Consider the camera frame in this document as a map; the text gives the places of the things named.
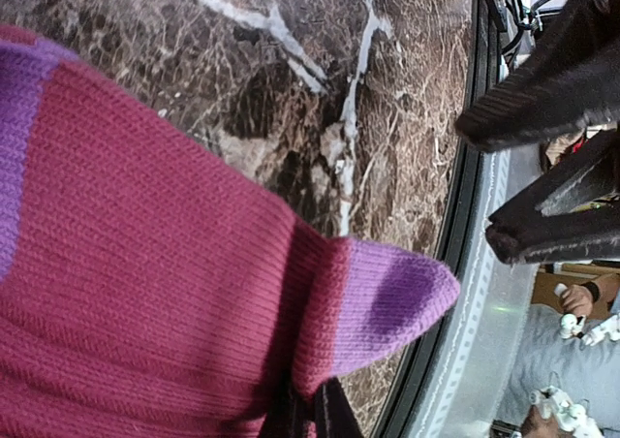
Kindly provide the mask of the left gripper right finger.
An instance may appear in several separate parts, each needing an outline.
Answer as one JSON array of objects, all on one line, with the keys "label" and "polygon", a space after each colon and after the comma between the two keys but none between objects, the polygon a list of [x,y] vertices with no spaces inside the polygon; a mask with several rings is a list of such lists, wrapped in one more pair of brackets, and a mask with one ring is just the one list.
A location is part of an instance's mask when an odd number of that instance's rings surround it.
[{"label": "left gripper right finger", "polygon": [[314,396],[318,438],[362,438],[355,414],[337,378],[323,383]]}]

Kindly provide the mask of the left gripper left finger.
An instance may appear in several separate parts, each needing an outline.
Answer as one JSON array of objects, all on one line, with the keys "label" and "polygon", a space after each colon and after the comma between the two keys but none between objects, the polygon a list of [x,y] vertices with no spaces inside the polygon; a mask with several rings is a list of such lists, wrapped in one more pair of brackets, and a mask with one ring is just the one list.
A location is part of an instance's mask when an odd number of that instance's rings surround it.
[{"label": "left gripper left finger", "polygon": [[311,414],[295,389],[286,389],[272,402],[261,428],[261,438],[302,438],[308,435]]}]

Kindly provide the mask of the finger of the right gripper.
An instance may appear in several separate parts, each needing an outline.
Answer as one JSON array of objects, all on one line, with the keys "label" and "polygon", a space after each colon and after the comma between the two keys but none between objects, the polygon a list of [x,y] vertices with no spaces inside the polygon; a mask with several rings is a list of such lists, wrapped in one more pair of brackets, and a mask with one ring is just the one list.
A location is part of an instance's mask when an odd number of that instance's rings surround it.
[{"label": "finger of the right gripper", "polygon": [[619,134],[599,132],[490,215],[486,240],[508,265],[616,259],[619,203],[584,206],[618,194]]},{"label": "finger of the right gripper", "polygon": [[619,119],[619,0],[568,0],[531,55],[465,109],[455,131],[484,152]]}]

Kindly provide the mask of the magenta purple sock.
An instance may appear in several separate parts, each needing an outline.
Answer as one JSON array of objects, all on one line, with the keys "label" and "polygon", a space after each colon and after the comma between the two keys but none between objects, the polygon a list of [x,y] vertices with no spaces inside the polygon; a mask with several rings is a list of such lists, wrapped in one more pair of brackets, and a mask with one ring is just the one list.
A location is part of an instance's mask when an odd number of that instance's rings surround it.
[{"label": "magenta purple sock", "polygon": [[1,29],[1,433],[261,437],[455,303],[441,263],[326,238],[72,52]]}]

